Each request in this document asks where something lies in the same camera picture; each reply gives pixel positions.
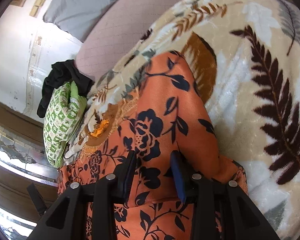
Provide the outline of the grey pillow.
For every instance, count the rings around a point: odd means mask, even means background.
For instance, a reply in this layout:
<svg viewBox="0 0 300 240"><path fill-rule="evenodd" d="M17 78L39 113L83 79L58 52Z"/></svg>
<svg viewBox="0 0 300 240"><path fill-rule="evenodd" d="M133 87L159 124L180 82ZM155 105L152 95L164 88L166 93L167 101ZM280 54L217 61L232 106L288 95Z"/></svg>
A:
<svg viewBox="0 0 300 240"><path fill-rule="evenodd" d="M117 0L52 0L43 16L62 31L84 42L100 18Z"/></svg>

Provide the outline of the orange black floral blouse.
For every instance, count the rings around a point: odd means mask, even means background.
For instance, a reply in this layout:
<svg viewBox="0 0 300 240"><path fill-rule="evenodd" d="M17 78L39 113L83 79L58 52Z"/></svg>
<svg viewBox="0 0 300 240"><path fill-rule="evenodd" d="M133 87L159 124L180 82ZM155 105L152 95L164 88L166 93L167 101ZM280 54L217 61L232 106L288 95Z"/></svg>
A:
<svg viewBox="0 0 300 240"><path fill-rule="evenodd" d="M151 59L130 99L109 105L103 118L106 130L87 142L74 164L60 169L58 193L73 182L97 182L133 151L137 164L129 198L114 207L118 239L189 239L193 205L177 197L172 152L182 153L206 178L234 180L247 189L243 168L220 155L192 72L177 51Z"/></svg>

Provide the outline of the beige wall switch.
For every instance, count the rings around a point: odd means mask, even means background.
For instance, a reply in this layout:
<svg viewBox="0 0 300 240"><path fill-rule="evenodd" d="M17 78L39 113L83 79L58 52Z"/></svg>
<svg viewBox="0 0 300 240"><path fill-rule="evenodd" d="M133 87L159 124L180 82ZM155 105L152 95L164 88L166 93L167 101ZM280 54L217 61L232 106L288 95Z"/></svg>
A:
<svg viewBox="0 0 300 240"><path fill-rule="evenodd" d="M41 7L44 5L45 1L46 0L36 0L31 8L29 15L31 17L37 17L37 15L38 15Z"/></svg>

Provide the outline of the pink quilted bolster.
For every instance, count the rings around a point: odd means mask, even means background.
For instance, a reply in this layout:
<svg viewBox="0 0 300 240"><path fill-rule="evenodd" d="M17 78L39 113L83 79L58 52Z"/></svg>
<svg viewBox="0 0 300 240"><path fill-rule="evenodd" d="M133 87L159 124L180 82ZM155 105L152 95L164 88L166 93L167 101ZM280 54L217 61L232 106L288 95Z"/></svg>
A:
<svg viewBox="0 0 300 240"><path fill-rule="evenodd" d="M179 1L118 0L88 35L76 56L76 67L97 80L137 44L153 22Z"/></svg>

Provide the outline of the beige leaf pattern blanket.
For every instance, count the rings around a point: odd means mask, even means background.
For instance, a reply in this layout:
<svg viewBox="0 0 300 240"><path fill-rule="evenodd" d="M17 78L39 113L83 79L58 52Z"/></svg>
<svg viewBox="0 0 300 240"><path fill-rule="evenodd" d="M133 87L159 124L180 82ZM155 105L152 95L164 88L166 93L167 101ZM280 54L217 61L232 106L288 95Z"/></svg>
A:
<svg viewBox="0 0 300 240"><path fill-rule="evenodd" d="M77 160L108 127L109 105L129 100L145 65L169 51L189 65L220 155L243 168L244 191L281 239L299 238L300 10L290 0L182 0L171 7L96 80L75 140Z"/></svg>

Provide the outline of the wooden door with stained glass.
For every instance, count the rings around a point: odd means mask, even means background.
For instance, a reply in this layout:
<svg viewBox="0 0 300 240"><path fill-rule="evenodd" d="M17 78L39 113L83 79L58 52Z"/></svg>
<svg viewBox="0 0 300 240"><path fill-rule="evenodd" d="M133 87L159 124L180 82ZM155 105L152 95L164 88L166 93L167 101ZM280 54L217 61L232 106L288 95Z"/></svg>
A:
<svg viewBox="0 0 300 240"><path fill-rule="evenodd" d="M39 220L27 187L34 184L50 206L57 177L45 156L43 125L0 103L0 229L7 239L27 239Z"/></svg>

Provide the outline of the black garment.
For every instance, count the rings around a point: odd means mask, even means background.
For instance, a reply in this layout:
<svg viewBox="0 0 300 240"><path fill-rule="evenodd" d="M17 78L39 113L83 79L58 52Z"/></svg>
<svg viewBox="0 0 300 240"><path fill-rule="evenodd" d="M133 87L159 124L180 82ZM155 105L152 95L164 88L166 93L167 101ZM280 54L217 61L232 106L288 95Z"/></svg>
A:
<svg viewBox="0 0 300 240"><path fill-rule="evenodd" d="M44 79L42 87L42 98L37 108L37 115L44 118L54 89L61 87L68 81L74 81L80 96L87 96L94 81L81 74L74 60L56 62L51 65L52 70Z"/></svg>

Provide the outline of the green white patterned pillow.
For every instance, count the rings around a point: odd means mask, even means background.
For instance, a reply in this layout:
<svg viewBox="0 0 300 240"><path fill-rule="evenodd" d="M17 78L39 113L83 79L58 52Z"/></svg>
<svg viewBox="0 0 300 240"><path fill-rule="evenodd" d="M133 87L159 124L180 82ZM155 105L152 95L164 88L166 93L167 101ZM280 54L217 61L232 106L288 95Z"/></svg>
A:
<svg viewBox="0 0 300 240"><path fill-rule="evenodd" d="M74 81L53 91L43 127L45 155L53 167L63 165L66 144L75 133L86 105L87 99L79 95Z"/></svg>

